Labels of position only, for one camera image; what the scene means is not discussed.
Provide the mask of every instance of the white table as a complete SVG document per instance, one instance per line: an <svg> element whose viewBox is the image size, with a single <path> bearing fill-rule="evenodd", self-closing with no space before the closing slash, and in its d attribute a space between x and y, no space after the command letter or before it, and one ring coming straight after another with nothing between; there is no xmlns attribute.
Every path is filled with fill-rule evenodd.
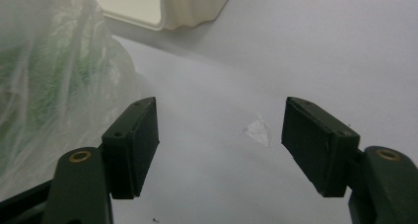
<svg viewBox="0 0 418 224"><path fill-rule="evenodd" d="M115 223L351 223L281 145L288 96L418 162L417 0L230 0L212 23L152 32L109 21L158 100L161 144ZM271 145L244 134L261 116Z"/></svg>

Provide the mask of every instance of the white container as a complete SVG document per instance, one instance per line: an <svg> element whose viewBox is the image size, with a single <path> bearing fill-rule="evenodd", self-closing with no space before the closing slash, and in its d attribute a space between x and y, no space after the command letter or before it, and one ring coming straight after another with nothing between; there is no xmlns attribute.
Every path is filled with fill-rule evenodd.
<svg viewBox="0 0 418 224"><path fill-rule="evenodd" d="M227 1L98 0L106 16L156 31L214 20Z"/></svg>

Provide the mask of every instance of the torn plastic fragment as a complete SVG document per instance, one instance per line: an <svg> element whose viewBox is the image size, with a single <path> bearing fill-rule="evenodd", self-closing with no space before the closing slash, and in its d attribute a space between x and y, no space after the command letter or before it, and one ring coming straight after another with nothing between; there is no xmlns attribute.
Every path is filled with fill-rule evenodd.
<svg viewBox="0 0 418 224"><path fill-rule="evenodd" d="M270 127L261 117L249 124L245 129L245 134L266 147L271 146Z"/></svg>

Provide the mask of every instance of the plastic bag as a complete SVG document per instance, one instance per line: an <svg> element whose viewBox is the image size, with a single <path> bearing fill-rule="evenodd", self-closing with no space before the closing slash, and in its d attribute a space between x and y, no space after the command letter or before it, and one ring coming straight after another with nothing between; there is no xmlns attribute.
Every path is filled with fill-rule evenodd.
<svg viewBox="0 0 418 224"><path fill-rule="evenodd" d="M136 75L96 0L0 0L0 200L99 146L140 99Z"/></svg>

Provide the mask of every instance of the brass screw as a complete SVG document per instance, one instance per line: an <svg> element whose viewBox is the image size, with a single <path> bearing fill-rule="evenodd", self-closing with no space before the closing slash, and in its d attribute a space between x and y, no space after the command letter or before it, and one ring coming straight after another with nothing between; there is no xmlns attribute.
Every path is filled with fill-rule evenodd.
<svg viewBox="0 0 418 224"><path fill-rule="evenodd" d="M382 158L385 158L385 159L390 160L390 161L399 161L400 160L400 155L398 153L387 150L387 149L379 149L377 151L377 153Z"/></svg>
<svg viewBox="0 0 418 224"><path fill-rule="evenodd" d="M70 157L70 162L72 163L79 163L84 162L92 156L92 153L89 151L80 151L73 153Z"/></svg>

